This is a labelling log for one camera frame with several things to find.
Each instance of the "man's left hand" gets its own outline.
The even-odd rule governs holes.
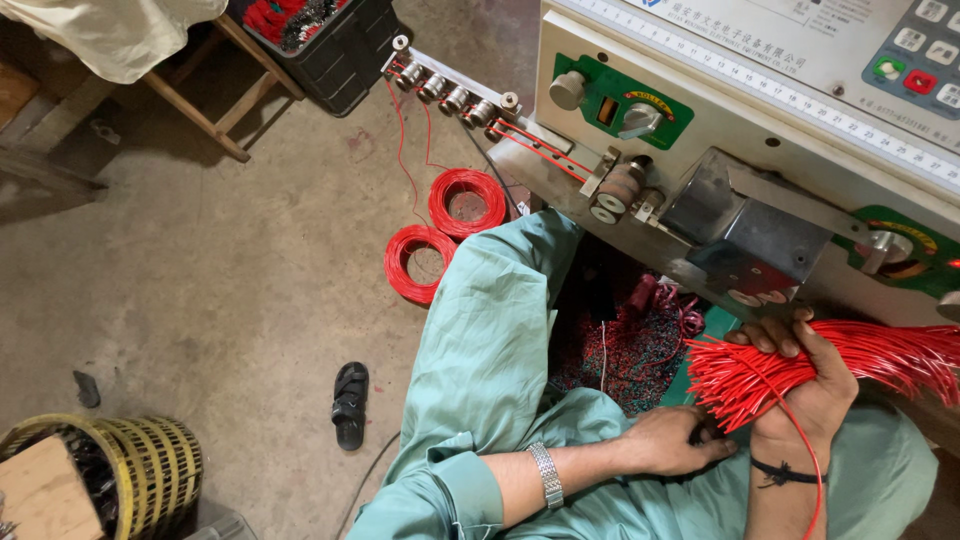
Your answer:
[[[672,477],[730,457],[736,443],[719,436],[711,421],[703,407],[694,405],[657,407],[639,414],[631,428],[607,441],[614,468],[624,475]],[[690,444],[691,438],[699,438],[700,444]]]

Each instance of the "yellow plastic basket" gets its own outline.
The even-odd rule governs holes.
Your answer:
[[[162,538],[200,494],[200,443],[171,418],[88,418],[44,414],[16,425],[0,442],[0,461],[41,430],[73,426],[100,445],[116,477],[119,515],[115,540]]]

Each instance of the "bolt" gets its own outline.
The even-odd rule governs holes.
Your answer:
[[[515,110],[519,103],[519,98],[513,92],[507,92],[500,96],[500,107],[505,110]]]
[[[397,36],[394,38],[394,50],[399,54],[405,54],[410,47],[410,39],[407,36]]]

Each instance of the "white cloth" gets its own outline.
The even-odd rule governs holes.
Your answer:
[[[128,85],[186,44],[186,29],[217,18],[228,0],[0,0],[20,20],[74,52],[97,75]]]

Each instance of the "green button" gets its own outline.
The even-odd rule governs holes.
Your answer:
[[[900,73],[906,69],[906,64],[902,61],[894,60],[890,57],[880,57],[880,60],[874,64],[874,73],[879,77],[895,81],[900,77]]]

